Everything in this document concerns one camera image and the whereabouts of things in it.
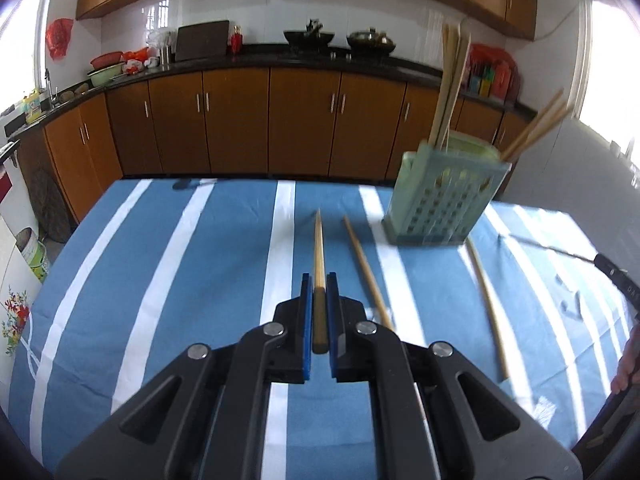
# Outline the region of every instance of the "red bowl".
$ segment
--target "red bowl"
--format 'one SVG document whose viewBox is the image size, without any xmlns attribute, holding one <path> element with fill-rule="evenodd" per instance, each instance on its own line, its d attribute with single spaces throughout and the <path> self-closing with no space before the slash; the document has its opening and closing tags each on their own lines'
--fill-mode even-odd
<svg viewBox="0 0 640 480">
<path fill-rule="evenodd" d="M 95 59 L 92 59 L 91 65 L 94 67 L 94 70 L 100 70 L 101 68 L 115 65 L 116 63 L 120 62 L 121 57 L 122 52 L 108 52 L 96 57 Z"/>
</svg>

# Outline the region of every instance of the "table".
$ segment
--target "table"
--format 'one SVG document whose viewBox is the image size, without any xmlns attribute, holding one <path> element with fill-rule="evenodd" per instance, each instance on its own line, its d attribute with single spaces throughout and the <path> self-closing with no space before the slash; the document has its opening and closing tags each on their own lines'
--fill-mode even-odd
<svg viewBox="0 0 640 480">
<path fill-rule="evenodd" d="M 123 180 L 58 257 L 17 351 L 8 417 L 54 470 L 145 381 L 194 342 L 232 344 L 296 296 L 313 271 L 322 213 L 326 272 L 372 315 L 347 214 L 398 335 L 452 343 L 572 446 L 609 393 L 632 325 L 593 266 L 520 245 L 514 234 L 593 256 L 564 213 L 493 202 L 471 237 L 495 298 L 511 377 L 502 381 L 486 309 L 464 247 L 395 247 L 380 224 L 391 189 L 257 180 Z M 264 478 L 375 478 L 366 384 L 337 384 L 328 356 L 311 380 L 273 386 Z"/>
</svg>

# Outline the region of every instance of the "bucket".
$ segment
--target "bucket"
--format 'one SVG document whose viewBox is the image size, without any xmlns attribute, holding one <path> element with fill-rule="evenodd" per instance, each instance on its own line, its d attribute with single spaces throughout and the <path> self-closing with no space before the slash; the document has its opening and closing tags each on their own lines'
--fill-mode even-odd
<svg viewBox="0 0 640 480">
<path fill-rule="evenodd" d="M 38 240 L 36 233 L 30 227 L 20 231 L 16 238 L 16 245 L 36 277 L 44 282 L 49 273 L 49 259 L 47 249 Z"/>
</svg>

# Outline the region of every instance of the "countertop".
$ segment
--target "countertop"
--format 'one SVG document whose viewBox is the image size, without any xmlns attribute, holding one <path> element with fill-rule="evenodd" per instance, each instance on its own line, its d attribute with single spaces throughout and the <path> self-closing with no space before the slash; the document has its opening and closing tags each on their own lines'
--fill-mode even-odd
<svg viewBox="0 0 640 480">
<path fill-rule="evenodd" d="M 9 136 L 9 140 L 19 139 L 28 132 L 40 129 L 56 117 L 59 117 L 87 99 L 102 92 L 165 75 L 177 75 L 222 68 L 297 67 L 363 74 L 428 88 L 439 88 L 442 79 L 441 70 L 393 56 L 373 60 L 371 58 L 354 56 L 351 60 L 347 60 L 345 58 L 347 50 L 337 49 L 337 56 L 332 60 L 329 56 L 319 54 L 292 54 L 286 45 L 247 45 L 246 47 L 246 52 L 238 56 L 227 54 L 226 56 L 181 61 L 171 63 L 168 66 L 151 68 L 135 75 L 121 76 L 107 85 L 92 88 L 81 96 L 56 106 L 53 110 L 45 112 L 43 116 L 35 122 L 28 125 L 25 124 L 15 130 L 14 133 Z M 535 110 L 518 102 L 514 105 L 503 105 L 491 99 L 480 97 L 477 94 L 470 94 L 464 90 L 460 91 L 460 96 L 495 108 L 496 110 L 514 112 L 528 120 L 531 120 L 536 115 Z"/>
</svg>

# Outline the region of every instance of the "backsplash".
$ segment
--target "backsplash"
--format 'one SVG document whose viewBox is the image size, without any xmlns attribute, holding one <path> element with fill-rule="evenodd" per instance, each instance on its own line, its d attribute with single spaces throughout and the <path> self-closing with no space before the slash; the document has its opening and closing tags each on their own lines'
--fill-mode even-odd
<svg viewBox="0 0 640 480">
<path fill-rule="evenodd" d="M 142 0 L 102 19 L 102 52 L 137 50 L 146 32 L 158 27 L 230 20 L 245 43 L 285 43 L 287 29 L 304 29 L 318 18 L 332 45 L 347 46 L 355 30 L 376 27 L 396 42 L 394 56 L 442 66 L 442 20 L 465 20 L 472 40 L 504 47 L 506 38 L 461 12 L 433 0 Z"/>
</svg>

